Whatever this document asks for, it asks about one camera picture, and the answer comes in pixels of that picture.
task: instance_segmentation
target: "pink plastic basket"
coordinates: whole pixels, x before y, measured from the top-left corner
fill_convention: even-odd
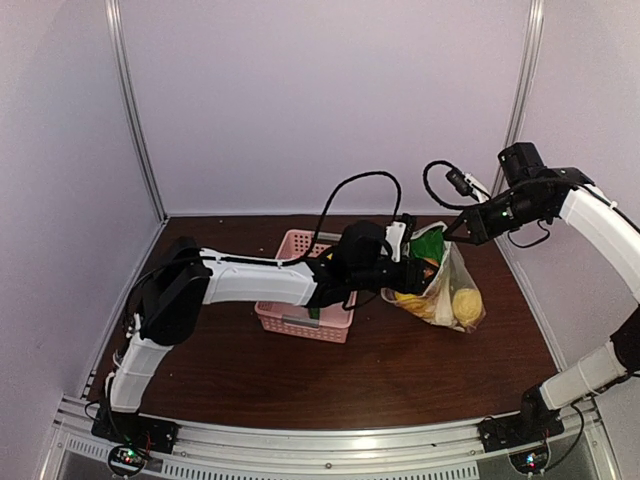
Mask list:
[[[313,232],[305,230],[289,230],[276,258],[287,260],[302,255],[313,238]],[[329,245],[317,243],[312,256],[328,248]],[[349,304],[356,301],[356,292],[351,294]],[[353,320],[353,310],[344,311],[341,305],[331,305],[320,310],[320,318],[309,318],[309,311],[303,307],[294,307],[286,303],[258,302],[256,313],[262,327],[269,332],[284,333],[297,337],[313,338],[325,342],[344,343],[347,341],[349,326]]]

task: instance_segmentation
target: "white wall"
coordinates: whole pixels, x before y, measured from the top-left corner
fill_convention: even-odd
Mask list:
[[[640,222],[640,3],[546,2],[538,70],[521,138],[551,166],[577,166]],[[521,235],[532,238],[535,229]],[[514,250],[566,362],[602,344],[636,304],[577,232]],[[598,400],[625,479],[640,478],[640,381]]]
[[[490,185],[528,8],[528,0],[123,2],[167,210],[317,213],[342,179],[385,168],[400,178],[405,209],[436,212],[421,172],[442,157]],[[442,177],[435,182],[456,199]],[[334,212],[390,211],[393,192],[384,179],[354,184]]]
[[[0,465],[35,473],[157,226],[104,2],[0,4]]]

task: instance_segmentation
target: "vertical metal post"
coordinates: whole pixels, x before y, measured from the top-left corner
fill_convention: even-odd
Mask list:
[[[120,20],[120,3],[119,0],[106,0],[105,4],[109,32],[111,34],[111,41],[113,43],[113,49],[116,57],[116,65],[118,67],[118,76],[120,78],[122,100],[124,102],[124,108],[129,122],[129,129],[131,130],[133,145],[136,150],[136,155],[138,156],[140,170],[142,171],[142,177],[147,193],[149,194],[149,198],[151,199],[154,213],[158,218],[158,221],[162,222],[167,219],[167,213],[164,209],[164,205],[162,204],[158,184],[153,174],[151,161],[149,160],[149,152],[142,132],[142,126],[140,125],[140,116],[133,93],[133,83],[131,81],[131,72],[129,70],[129,62],[127,60],[127,52],[124,44],[124,33],[122,31],[122,23]]]
[[[525,35],[524,49],[522,52],[522,64],[520,65],[520,78],[518,79],[511,119],[509,120],[509,127],[507,128],[507,135],[504,140],[505,147],[514,143],[520,136],[520,130],[524,122],[524,112],[527,106],[527,100],[529,99],[529,93],[531,92],[533,76],[540,53],[543,20],[544,0],[531,0],[529,23],[527,24],[527,33]],[[502,169],[499,168],[493,182],[491,194],[496,195],[499,193],[502,190],[503,184],[504,174],[502,173]]]

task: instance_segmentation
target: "green object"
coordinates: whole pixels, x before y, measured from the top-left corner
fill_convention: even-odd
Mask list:
[[[309,308],[309,318],[311,320],[320,320],[320,309],[319,308]]]
[[[409,243],[409,254],[413,258],[433,258],[442,264],[444,255],[444,237],[442,227],[428,230]]]

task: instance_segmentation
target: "wood grain surface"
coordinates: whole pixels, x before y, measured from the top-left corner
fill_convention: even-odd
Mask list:
[[[340,232],[355,219],[329,217],[323,230]],[[423,217],[420,225],[440,219]],[[312,230],[316,221],[313,216],[174,218],[149,264],[181,235],[222,252],[273,256],[287,230]],[[356,312],[344,345],[267,333],[253,303],[209,305],[195,334],[158,369],[142,411],[245,427],[348,429],[518,409],[524,390],[555,373],[553,361],[496,245],[460,250],[487,310],[473,334],[427,325],[380,298]],[[90,398],[97,398],[121,342],[116,328]]]

